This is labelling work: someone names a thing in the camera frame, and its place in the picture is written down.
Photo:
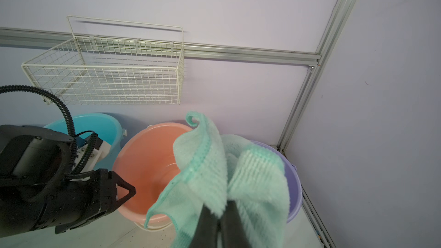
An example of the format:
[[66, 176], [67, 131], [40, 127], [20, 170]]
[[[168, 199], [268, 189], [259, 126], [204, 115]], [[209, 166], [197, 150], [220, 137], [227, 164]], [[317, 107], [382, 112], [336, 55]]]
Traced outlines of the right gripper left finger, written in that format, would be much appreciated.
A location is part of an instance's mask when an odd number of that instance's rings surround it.
[[206, 206], [202, 207], [189, 248], [217, 248], [219, 219]]

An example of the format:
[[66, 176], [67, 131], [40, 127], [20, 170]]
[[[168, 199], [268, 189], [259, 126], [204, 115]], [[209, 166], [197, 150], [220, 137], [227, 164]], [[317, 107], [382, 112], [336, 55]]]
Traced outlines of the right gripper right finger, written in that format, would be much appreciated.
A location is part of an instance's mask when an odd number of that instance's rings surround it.
[[223, 248], [251, 248], [235, 201], [229, 200], [219, 221]]

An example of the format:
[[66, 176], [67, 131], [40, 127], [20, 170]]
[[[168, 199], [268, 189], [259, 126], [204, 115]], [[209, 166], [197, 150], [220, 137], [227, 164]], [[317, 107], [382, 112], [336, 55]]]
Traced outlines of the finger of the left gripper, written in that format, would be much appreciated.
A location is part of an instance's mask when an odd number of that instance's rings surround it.
[[112, 210], [117, 210], [136, 194], [136, 188], [111, 171]]

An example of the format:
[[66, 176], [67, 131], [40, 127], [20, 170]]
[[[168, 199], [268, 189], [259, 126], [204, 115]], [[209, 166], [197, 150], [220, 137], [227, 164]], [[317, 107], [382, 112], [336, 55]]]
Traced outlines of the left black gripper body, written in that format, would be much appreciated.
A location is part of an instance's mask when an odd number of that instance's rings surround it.
[[75, 138], [1, 126], [1, 237], [54, 227], [57, 234], [114, 212], [117, 180], [105, 169], [71, 174]]

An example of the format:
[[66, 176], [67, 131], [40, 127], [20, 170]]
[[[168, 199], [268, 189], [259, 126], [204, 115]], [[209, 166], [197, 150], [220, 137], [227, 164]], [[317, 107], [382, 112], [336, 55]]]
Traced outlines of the pink plastic bucket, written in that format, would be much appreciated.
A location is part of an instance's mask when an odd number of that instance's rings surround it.
[[118, 211], [146, 231], [163, 230], [172, 225], [169, 217], [157, 214], [144, 226], [148, 210], [180, 172], [173, 144], [191, 130], [187, 125], [174, 122], [148, 126], [128, 141], [115, 160], [113, 171], [136, 189], [136, 194]]

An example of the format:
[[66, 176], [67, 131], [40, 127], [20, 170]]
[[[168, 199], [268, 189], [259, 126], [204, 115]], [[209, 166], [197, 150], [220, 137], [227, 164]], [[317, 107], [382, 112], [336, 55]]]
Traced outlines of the mint green microfiber cloth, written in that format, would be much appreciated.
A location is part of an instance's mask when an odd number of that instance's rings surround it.
[[238, 224], [253, 248], [280, 248], [289, 213], [289, 189], [282, 159], [243, 137], [220, 134], [202, 113], [190, 111], [190, 132], [173, 143], [179, 173], [150, 207], [146, 219], [170, 218], [175, 248], [194, 240], [204, 212], [216, 219], [218, 237], [228, 202], [238, 211]]

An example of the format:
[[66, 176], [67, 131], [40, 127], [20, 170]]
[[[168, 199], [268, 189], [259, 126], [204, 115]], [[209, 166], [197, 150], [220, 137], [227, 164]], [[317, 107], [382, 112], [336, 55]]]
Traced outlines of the teal plastic bucket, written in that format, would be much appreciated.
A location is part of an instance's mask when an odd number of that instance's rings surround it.
[[84, 131], [94, 131], [98, 137], [111, 145], [109, 154], [97, 163], [96, 168], [113, 169], [114, 162], [121, 151], [121, 141], [127, 136], [127, 130], [114, 117], [102, 114], [91, 113], [73, 116], [73, 123], [76, 134]]

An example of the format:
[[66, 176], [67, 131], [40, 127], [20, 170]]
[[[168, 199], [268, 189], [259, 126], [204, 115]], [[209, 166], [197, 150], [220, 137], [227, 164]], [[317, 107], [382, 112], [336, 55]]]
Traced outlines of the purple plastic bucket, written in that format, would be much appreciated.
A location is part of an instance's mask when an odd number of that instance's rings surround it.
[[253, 141], [254, 144], [259, 145], [263, 148], [269, 149], [273, 153], [277, 154], [284, 163], [285, 177], [288, 183], [290, 206], [287, 218], [287, 223], [290, 223], [297, 216], [300, 208], [302, 206], [303, 192], [302, 185], [297, 174], [297, 168], [295, 165], [281, 154], [277, 149], [270, 147], [269, 145], [263, 144], [262, 142]]

